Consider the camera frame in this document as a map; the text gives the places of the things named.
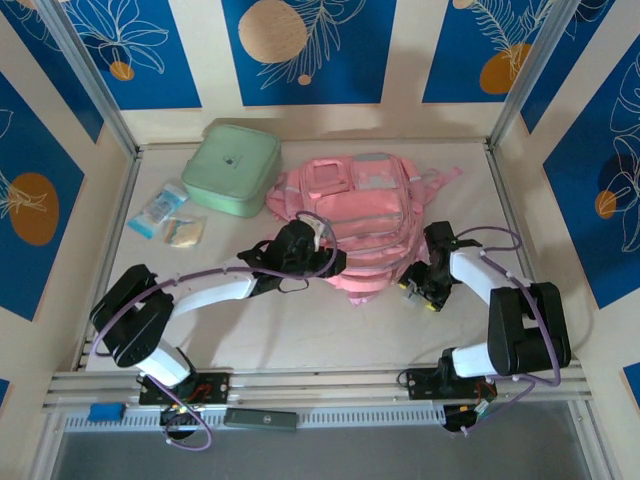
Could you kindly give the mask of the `pink student backpack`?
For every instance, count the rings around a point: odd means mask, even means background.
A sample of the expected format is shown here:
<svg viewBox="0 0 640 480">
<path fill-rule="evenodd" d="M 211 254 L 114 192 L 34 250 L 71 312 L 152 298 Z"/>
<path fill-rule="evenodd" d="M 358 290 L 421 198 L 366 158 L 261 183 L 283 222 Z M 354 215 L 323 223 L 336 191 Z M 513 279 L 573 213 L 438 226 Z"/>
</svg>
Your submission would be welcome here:
<svg viewBox="0 0 640 480">
<path fill-rule="evenodd" d="M 284 220 L 311 211 L 331 223 L 346 268 L 328 282 L 359 306 L 426 259 L 425 208 L 462 174 L 458 167 L 422 173 L 388 153 L 316 158 L 281 174 L 266 205 Z"/>
</svg>

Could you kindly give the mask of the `beige snack packet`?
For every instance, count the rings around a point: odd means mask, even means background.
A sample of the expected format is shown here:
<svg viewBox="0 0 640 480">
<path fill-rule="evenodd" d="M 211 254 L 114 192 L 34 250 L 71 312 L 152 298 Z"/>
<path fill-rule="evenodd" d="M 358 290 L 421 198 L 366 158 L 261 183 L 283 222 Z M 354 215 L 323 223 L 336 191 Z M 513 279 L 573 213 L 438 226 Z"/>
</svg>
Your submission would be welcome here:
<svg viewBox="0 0 640 480">
<path fill-rule="evenodd" d="M 201 241 L 205 227 L 205 217 L 175 215 L 164 223 L 163 243 L 175 248 L 194 247 Z"/>
</svg>

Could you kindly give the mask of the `mint green zip pouch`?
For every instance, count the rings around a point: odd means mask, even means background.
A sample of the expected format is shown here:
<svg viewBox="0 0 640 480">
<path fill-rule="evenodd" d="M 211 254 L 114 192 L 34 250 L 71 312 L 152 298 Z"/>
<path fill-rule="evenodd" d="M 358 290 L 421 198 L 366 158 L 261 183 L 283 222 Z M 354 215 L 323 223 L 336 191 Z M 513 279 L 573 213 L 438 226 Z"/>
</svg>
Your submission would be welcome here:
<svg viewBox="0 0 640 480">
<path fill-rule="evenodd" d="M 281 141 L 236 125 L 214 126 L 187 162 L 181 181 L 199 206 L 252 218 L 282 171 Z"/>
</svg>

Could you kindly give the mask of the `small adapter circuit board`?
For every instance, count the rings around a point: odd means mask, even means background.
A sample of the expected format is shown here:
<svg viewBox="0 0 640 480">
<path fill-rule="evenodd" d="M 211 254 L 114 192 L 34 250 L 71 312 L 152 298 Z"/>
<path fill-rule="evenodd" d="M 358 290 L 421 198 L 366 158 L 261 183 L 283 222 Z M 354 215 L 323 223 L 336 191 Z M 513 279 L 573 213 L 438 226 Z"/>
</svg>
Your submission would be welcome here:
<svg viewBox="0 0 640 480">
<path fill-rule="evenodd" d="M 482 400 L 479 404 L 445 405 L 443 428 L 453 434 L 468 436 L 477 425 L 498 411 L 491 403 Z"/>
<path fill-rule="evenodd" d="M 184 406 L 174 404 L 161 411 L 160 425 L 162 427 L 198 426 L 199 421 Z"/>
</svg>

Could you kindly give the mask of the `blue snack packet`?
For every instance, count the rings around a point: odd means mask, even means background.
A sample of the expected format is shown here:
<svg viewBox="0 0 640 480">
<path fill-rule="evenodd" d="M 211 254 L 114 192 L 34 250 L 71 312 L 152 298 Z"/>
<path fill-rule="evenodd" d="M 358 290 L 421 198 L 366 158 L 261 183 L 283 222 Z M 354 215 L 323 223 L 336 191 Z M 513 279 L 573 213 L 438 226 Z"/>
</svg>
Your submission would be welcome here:
<svg viewBox="0 0 640 480">
<path fill-rule="evenodd" d="M 173 183 L 165 184 L 143 207 L 128 220 L 127 226 L 146 239 L 155 236 L 161 225 L 189 198 L 188 193 Z"/>
</svg>

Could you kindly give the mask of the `dark green flat device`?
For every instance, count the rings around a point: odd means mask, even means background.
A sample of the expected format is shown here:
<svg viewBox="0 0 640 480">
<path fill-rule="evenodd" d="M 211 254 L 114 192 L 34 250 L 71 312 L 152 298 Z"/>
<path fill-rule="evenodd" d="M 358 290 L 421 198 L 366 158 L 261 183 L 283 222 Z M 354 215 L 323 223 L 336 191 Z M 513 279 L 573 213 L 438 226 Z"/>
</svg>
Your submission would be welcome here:
<svg viewBox="0 0 640 480">
<path fill-rule="evenodd" d="M 230 428 L 296 431 L 298 418 L 295 412 L 228 408 L 223 423 Z"/>
</svg>

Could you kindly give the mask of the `small blue block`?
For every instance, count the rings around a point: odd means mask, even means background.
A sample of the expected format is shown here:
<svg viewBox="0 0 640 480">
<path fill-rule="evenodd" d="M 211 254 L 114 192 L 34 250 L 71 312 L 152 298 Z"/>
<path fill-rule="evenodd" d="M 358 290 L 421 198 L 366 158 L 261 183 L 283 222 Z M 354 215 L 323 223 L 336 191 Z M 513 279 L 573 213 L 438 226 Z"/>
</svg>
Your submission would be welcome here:
<svg viewBox="0 0 640 480">
<path fill-rule="evenodd" d="M 90 406 L 87 420 L 91 423 L 119 422 L 125 411 L 123 403 L 94 403 Z"/>
</svg>

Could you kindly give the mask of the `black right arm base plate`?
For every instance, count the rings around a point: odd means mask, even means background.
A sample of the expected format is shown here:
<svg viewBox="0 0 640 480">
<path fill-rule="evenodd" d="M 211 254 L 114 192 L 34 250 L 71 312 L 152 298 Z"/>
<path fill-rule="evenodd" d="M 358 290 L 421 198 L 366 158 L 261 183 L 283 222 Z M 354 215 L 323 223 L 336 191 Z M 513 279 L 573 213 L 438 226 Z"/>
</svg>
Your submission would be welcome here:
<svg viewBox="0 0 640 480">
<path fill-rule="evenodd" d="M 461 378 L 437 368 L 408 368 L 399 373 L 397 383 L 408 391 L 411 400 L 492 401 L 497 388 L 484 377 Z"/>
</svg>

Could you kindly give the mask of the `aluminium mounting rail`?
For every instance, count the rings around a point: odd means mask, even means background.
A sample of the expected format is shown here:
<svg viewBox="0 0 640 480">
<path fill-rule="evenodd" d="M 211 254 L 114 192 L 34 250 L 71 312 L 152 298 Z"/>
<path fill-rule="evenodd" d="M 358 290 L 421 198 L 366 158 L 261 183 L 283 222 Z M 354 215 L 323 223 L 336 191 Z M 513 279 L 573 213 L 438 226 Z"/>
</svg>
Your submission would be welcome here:
<svg viewBox="0 0 640 480">
<path fill-rule="evenodd" d="M 87 408 L 97 402 L 135 405 L 141 385 L 133 372 L 62 372 L 53 375 L 46 409 Z M 393 370 L 239 372 L 223 390 L 230 405 L 258 407 L 405 404 L 408 392 Z"/>
</svg>

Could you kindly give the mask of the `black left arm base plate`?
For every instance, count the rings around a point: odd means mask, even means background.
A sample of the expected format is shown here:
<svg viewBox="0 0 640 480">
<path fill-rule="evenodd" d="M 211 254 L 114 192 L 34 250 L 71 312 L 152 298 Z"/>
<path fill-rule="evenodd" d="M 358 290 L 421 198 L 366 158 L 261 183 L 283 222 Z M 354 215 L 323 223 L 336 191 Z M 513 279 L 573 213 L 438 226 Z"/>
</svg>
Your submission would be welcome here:
<svg viewBox="0 0 640 480">
<path fill-rule="evenodd" d="M 229 393 L 230 374 L 227 372 L 196 372 L 169 391 L 189 404 L 224 405 Z M 168 405 L 172 399 L 147 376 L 140 377 L 139 404 Z"/>
</svg>

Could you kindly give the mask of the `aluminium frame post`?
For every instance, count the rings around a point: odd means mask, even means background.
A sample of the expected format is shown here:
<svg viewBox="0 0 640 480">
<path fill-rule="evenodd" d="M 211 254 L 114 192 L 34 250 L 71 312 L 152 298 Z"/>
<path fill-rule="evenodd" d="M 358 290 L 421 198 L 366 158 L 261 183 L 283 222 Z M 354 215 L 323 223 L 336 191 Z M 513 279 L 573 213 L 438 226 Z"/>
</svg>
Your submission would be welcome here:
<svg viewBox="0 0 640 480">
<path fill-rule="evenodd" d="M 533 87 L 547 65 L 581 0 L 556 0 L 541 26 L 529 55 L 522 66 L 498 116 L 486 146 L 493 152 L 504 139 L 512 122 L 520 113 Z"/>
<path fill-rule="evenodd" d="M 58 0 L 34 0 L 37 10 L 74 74 L 122 149 L 136 158 L 139 147 L 99 69 Z"/>
</svg>

